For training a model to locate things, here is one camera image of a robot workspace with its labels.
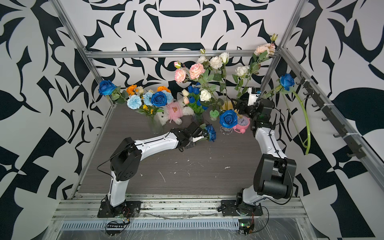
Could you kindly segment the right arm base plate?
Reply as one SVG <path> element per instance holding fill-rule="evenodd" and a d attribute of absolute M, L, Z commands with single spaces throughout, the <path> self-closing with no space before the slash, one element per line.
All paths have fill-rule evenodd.
<path fill-rule="evenodd" d="M 251 217 L 262 216 L 263 209 L 261 204 L 245 204 L 242 201 L 239 203 L 236 200 L 222 200 L 221 205 L 217 208 L 219 213 L 222 213 L 224 217 Z"/>

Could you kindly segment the blue rose spray stem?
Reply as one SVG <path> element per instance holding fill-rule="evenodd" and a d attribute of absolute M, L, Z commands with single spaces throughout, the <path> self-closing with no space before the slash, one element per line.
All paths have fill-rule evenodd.
<path fill-rule="evenodd" d="M 262 99 L 268 99 L 276 94 L 287 95 L 294 90 L 295 81 L 294 78 L 290 74 L 285 74 L 276 80 L 278 85 L 272 90 L 264 93 L 262 95 Z"/>

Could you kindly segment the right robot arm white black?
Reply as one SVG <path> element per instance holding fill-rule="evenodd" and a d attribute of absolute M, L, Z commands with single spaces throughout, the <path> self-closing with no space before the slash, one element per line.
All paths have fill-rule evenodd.
<path fill-rule="evenodd" d="M 278 144 L 275 136 L 277 124 L 271 122 L 274 108 L 275 104 L 267 99 L 253 100 L 250 104 L 236 101 L 235 109 L 250 118 L 250 129 L 262 153 L 253 184 L 237 194 L 238 207 L 256 208 L 265 200 L 285 205 L 293 197 L 297 164 L 283 153 Z"/>

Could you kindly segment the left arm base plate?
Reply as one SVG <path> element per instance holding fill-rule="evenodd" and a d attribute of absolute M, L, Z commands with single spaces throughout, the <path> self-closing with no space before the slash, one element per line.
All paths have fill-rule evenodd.
<path fill-rule="evenodd" d="M 124 218 L 136 217 L 141 211 L 141 201 L 125 201 L 124 203 L 112 207 L 108 201 L 101 202 L 97 217 L 98 218 Z"/>

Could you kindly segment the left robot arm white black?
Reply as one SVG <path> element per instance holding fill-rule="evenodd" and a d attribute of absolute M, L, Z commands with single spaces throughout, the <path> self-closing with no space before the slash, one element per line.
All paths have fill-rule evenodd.
<path fill-rule="evenodd" d="M 112 180 L 106 202 L 111 208 L 125 202 L 129 180 L 137 173 L 142 160 L 163 151 L 192 148 L 197 141 L 208 137 L 207 131 L 193 122 L 185 129 L 173 128 L 146 140 L 125 138 L 109 159 Z"/>

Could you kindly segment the yellow ruffled glass vase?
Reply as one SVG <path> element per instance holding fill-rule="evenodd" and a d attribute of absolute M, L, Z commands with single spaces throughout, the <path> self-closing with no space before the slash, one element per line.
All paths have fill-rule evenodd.
<path fill-rule="evenodd" d="M 230 135 L 234 131 L 234 127 L 238 124 L 238 113 L 233 107 L 231 101 L 223 104 L 220 112 L 220 131 L 223 135 Z"/>

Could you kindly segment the single blue rose stem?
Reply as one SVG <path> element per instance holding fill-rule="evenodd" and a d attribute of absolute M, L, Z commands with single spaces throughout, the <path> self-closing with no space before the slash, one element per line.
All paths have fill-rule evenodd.
<path fill-rule="evenodd" d="M 200 125 L 202 129 L 202 140 L 207 140 L 209 142 L 214 142 L 217 138 L 216 131 L 211 124 L 202 124 Z"/>

